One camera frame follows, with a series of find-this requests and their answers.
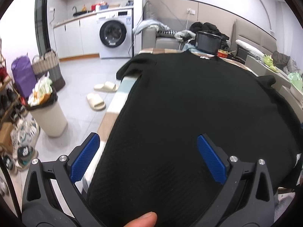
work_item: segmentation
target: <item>cardboard box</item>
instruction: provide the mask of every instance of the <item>cardboard box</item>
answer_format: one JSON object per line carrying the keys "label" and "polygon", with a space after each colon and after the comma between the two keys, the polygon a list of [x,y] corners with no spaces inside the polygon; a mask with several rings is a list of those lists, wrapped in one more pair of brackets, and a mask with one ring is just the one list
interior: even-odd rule
{"label": "cardboard box", "polygon": [[0,146],[9,154],[13,153],[11,131],[14,126],[11,122],[4,122],[0,130]]}

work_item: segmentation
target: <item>black shirt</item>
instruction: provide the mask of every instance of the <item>black shirt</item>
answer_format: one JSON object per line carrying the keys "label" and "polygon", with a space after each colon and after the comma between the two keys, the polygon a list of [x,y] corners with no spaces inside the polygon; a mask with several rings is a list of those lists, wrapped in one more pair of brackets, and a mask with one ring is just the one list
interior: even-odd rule
{"label": "black shirt", "polygon": [[189,51],[137,55],[117,79],[136,72],[87,194],[108,227],[149,211],[157,226],[186,227],[203,214],[221,188],[197,150],[203,133],[228,156],[264,159],[274,188],[293,170],[300,122],[272,76]]}

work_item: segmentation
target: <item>wall outlet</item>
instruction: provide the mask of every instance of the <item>wall outlet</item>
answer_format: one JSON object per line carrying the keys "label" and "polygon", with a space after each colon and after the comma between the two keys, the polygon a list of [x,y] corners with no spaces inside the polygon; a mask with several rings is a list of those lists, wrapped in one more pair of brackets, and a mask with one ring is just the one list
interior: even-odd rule
{"label": "wall outlet", "polygon": [[191,9],[191,8],[188,8],[188,9],[186,10],[186,13],[187,13],[187,14],[195,15],[195,14],[196,14],[196,10],[193,10],[193,9]]}

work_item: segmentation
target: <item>metal screw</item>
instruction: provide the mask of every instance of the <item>metal screw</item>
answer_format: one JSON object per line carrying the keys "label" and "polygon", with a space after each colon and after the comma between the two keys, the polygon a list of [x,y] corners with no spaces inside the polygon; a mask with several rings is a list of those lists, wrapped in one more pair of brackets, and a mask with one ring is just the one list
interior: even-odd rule
{"label": "metal screw", "polygon": [[33,164],[33,165],[35,165],[35,164],[37,164],[38,163],[38,159],[33,159],[32,161],[31,161],[31,163]]}
{"label": "metal screw", "polygon": [[265,165],[265,160],[259,159],[259,164],[260,164],[260,165]]}
{"label": "metal screw", "polygon": [[238,158],[237,158],[236,156],[230,156],[230,157],[229,157],[229,160],[230,160],[231,162],[237,162],[237,161],[238,161]]}
{"label": "metal screw", "polygon": [[60,157],[59,157],[59,160],[60,161],[66,161],[66,159],[67,159],[67,157],[66,157],[66,155],[61,155]]}

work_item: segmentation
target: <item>pillow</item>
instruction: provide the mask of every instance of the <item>pillow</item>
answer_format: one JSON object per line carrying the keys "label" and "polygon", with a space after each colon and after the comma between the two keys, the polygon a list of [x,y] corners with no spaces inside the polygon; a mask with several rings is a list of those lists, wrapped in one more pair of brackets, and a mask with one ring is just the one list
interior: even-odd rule
{"label": "pillow", "polygon": [[158,31],[157,37],[171,37],[174,38],[177,31],[167,30],[167,31]]}
{"label": "pillow", "polygon": [[250,45],[250,44],[248,44],[248,43],[246,43],[246,42],[244,42],[242,40],[239,40],[239,39],[236,40],[236,44],[240,45],[242,48],[244,48],[244,49],[246,49],[246,50],[248,50],[250,52],[255,53],[256,55],[259,55],[261,59],[264,58],[264,53],[262,53],[256,47],[254,47],[254,46],[252,46],[252,45]]}
{"label": "pillow", "polygon": [[150,1],[147,1],[145,3],[144,8],[143,8],[143,19],[158,20],[156,8],[154,7],[154,5]]}

